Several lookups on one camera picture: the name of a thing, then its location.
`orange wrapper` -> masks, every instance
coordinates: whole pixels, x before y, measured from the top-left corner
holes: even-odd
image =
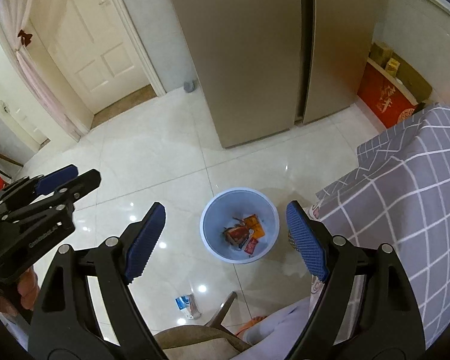
[[[251,230],[253,230],[252,238],[259,239],[265,235],[265,232],[257,218],[257,215],[253,214],[243,220],[245,225]]]

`orange slipper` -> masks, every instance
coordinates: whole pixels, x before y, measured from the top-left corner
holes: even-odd
[[[241,329],[238,331],[237,334],[235,334],[237,337],[239,337],[241,334],[245,332],[245,330],[250,329],[253,325],[257,325],[258,322],[263,321],[266,317],[253,317],[250,321],[245,323],[241,327]]]

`blue gripper pad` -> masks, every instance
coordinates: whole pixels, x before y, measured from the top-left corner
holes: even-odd
[[[288,230],[298,247],[303,261],[314,276],[324,282],[329,274],[325,261],[325,251],[320,246],[313,231],[303,218],[306,213],[294,202],[290,202],[286,208],[286,222]]]
[[[38,180],[35,187],[35,193],[37,196],[48,195],[60,185],[73,180],[77,176],[78,169],[75,165],[68,165],[62,169],[58,169],[57,171],[54,171]]]
[[[125,237],[125,243],[127,243],[127,236],[134,236],[133,239],[130,239],[130,246],[125,259],[124,276],[127,284],[130,284],[134,278],[142,275],[158,238],[165,227],[165,218],[165,207],[160,203],[154,203],[141,222],[129,225],[138,226],[135,232],[126,234],[127,228],[122,235],[122,237]]]

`refrigerator door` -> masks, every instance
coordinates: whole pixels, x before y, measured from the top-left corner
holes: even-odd
[[[356,101],[372,43],[377,3],[378,0],[315,0],[305,123]]]
[[[223,147],[294,125],[300,0],[172,0]]]

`blue trash can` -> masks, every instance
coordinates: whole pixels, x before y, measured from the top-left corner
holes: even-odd
[[[232,227],[234,218],[256,214],[265,236],[255,247],[253,256],[230,245],[223,235],[224,227]],[[275,244],[280,220],[274,204],[263,193],[250,188],[232,188],[216,195],[207,204],[200,219],[200,235],[207,250],[215,257],[233,264],[257,261]]]

